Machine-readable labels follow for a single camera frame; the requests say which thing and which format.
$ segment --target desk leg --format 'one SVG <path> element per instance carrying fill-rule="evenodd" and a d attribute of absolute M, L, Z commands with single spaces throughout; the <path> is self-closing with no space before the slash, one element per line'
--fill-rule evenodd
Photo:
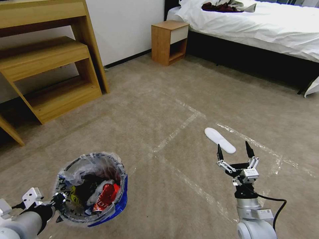
<path fill-rule="evenodd" d="M 18 133 L 14 130 L 14 128 L 0 116 L 0 127 L 4 129 L 15 141 L 17 141 L 21 146 L 24 146 L 24 143 Z"/>
<path fill-rule="evenodd" d="M 100 52 L 97 47 L 90 15 L 85 0 L 83 0 L 83 5 L 86 10 L 86 16 L 78 17 L 75 23 L 71 25 L 73 34 L 77 41 L 87 45 L 87 47 L 89 48 L 94 69 L 99 80 L 100 86 L 106 91 L 106 93 L 110 93 L 110 89 L 105 76 L 104 67 L 102 65 Z"/>

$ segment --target white label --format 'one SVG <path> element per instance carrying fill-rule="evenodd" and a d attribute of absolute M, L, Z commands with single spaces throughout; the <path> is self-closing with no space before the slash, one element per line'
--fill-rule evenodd
<path fill-rule="evenodd" d="M 244 173 L 246 177 L 258 177 L 259 173 L 256 169 L 244 169 Z"/>

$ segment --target nightstand drawer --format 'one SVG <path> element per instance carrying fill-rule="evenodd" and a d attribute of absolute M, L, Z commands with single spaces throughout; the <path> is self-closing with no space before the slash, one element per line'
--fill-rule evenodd
<path fill-rule="evenodd" d="M 170 34 L 170 43 L 173 44 L 175 42 L 178 42 L 180 40 L 187 38 L 187 34 L 188 34 L 188 26 L 184 26 L 184 27 L 172 30 Z"/>

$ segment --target white bed sheet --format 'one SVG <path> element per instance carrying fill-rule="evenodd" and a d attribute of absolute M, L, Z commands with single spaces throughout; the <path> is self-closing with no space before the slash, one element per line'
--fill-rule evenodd
<path fill-rule="evenodd" d="M 225 40 L 319 62 L 319 9 L 253 0 L 254 13 L 219 13 L 201 9 L 205 0 L 183 0 L 168 20 L 185 21 L 191 30 Z"/>

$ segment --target wooden nightstand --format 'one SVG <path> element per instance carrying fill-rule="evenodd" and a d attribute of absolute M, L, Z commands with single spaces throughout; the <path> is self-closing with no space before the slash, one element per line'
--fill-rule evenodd
<path fill-rule="evenodd" d="M 152 25 L 152 59 L 170 65 L 185 56 L 188 23 L 173 20 Z"/>

